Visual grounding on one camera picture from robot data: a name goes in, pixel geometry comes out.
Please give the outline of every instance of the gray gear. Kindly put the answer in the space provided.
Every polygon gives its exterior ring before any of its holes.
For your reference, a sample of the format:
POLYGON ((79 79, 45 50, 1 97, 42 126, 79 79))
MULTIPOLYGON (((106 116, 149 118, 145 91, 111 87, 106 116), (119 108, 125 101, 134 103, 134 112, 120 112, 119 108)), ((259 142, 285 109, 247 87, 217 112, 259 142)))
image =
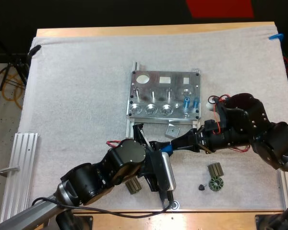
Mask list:
POLYGON ((212 177, 209 181, 209 188, 214 192, 219 191, 223 187, 223 185, 224 181, 219 176, 212 177))

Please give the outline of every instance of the wooden table edge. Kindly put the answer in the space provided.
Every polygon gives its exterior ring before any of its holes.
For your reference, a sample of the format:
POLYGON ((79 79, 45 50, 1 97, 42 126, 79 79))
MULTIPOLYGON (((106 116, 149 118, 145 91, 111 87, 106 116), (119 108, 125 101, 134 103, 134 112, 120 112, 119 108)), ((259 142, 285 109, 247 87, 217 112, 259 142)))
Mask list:
POLYGON ((221 31, 255 26, 275 25, 274 22, 209 23, 182 25, 149 25, 118 27, 83 27, 38 29, 37 37, 91 37, 114 35, 176 35, 199 32, 221 31))

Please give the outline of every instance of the black robotic arm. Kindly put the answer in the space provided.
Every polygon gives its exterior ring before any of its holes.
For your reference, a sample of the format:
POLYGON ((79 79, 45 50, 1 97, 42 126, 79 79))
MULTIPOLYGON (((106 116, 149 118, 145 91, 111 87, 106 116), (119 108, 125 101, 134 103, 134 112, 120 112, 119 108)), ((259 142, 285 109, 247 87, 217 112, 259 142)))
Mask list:
POLYGON ((206 120, 198 130, 190 129, 171 142, 152 142, 155 149, 204 150, 212 153, 220 149, 251 145, 266 163, 274 169, 288 172, 288 124, 273 123, 267 118, 264 106, 249 93, 232 97, 209 98, 220 121, 206 120))

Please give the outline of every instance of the metal fixture plate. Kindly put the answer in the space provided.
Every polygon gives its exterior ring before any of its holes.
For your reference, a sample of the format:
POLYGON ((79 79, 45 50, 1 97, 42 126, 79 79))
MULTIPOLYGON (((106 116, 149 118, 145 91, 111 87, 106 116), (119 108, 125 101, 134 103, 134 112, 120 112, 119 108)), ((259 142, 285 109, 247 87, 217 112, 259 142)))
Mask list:
POLYGON ((200 119, 200 71, 132 71, 127 115, 136 122, 191 124, 200 119), (184 99, 190 98, 189 107, 184 99))
POLYGON ((16 133, 3 195, 0 223, 28 207, 33 166, 36 156, 37 133, 16 133))

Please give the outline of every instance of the red object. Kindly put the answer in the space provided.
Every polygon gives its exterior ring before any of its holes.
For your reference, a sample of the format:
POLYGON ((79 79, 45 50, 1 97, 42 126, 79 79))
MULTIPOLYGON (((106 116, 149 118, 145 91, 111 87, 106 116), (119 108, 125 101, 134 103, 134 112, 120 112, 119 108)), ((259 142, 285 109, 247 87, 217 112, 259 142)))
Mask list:
POLYGON ((253 18, 251 0, 187 0, 193 18, 253 18))

